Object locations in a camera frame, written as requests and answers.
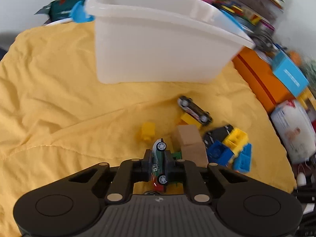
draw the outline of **white plastic bin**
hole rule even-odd
[[[208,82],[252,40],[201,0],[86,0],[102,83]]]

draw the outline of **lego brick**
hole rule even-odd
[[[144,122],[142,124],[141,139],[143,141],[151,141],[155,137],[155,123]]]
[[[196,125],[196,127],[198,129],[201,128],[202,124],[200,122],[198,122],[197,120],[195,120],[192,116],[190,116],[188,113],[183,113],[181,118],[182,121],[184,121],[185,123],[187,123],[188,125]]]
[[[197,166],[207,167],[208,159],[203,142],[181,147],[181,155],[184,160],[193,161]]]
[[[312,94],[312,92],[309,90],[308,87],[305,88],[305,90],[296,98],[300,104],[302,105],[302,107],[305,110],[308,110],[308,106],[306,104],[307,100],[309,100],[312,104],[312,106],[314,107],[314,109],[316,110],[316,100],[314,95]]]
[[[203,142],[196,125],[179,125],[171,135],[173,149],[180,151],[182,146]]]
[[[248,173],[251,165],[252,145],[248,143],[244,146],[239,156],[234,160],[233,170],[241,173]]]
[[[241,131],[238,128],[234,128],[233,131],[225,138],[223,144],[229,147],[235,156],[238,156],[239,152],[248,143],[247,133]]]
[[[232,158],[234,153],[226,145],[220,141],[215,141],[207,151],[207,158],[209,163],[217,163],[222,166],[226,166],[228,161]]]
[[[181,157],[181,152],[180,152],[180,151],[179,151],[179,152],[171,153],[171,156],[172,156],[172,158],[173,158],[174,160],[180,160],[180,159],[182,159],[182,157]]]
[[[250,171],[251,157],[248,157],[242,153],[234,159],[233,170],[240,173],[248,173]]]

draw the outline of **orange box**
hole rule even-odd
[[[291,92],[273,74],[268,63],[258,57],[255,51],[244,48],[234,59],[235,69],[249,84],[267,113],[285,100],[294,99]]]

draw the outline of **round pad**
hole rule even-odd
[[[52,186],[23,195],[13,209],[19,228],[29,235],[56,237],[80,232],[97,219],[100,203],[89,190]]]
[[[216,210],[228,228],[258,237],[293,233],[302,217],[295,197],[260,182],[230,184],[218,199]]]
[[[69,212],[73,204],[72,199],[67,196],[49,195],[37,202],[36,209],[42,215],[58,216]]]
[[[273,197],[267,195],[254,195],[245,199],[244,207],[253,215],[272,216],[279,212],[281,205]]]

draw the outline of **blue clip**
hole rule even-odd
[[[82,1],[77,2],[73,6],[73,8],[70,12],[70,17],[76,23],[90,22],[90,21],[94,20],[94,16],[86,14],[86,12],[84,11]]]

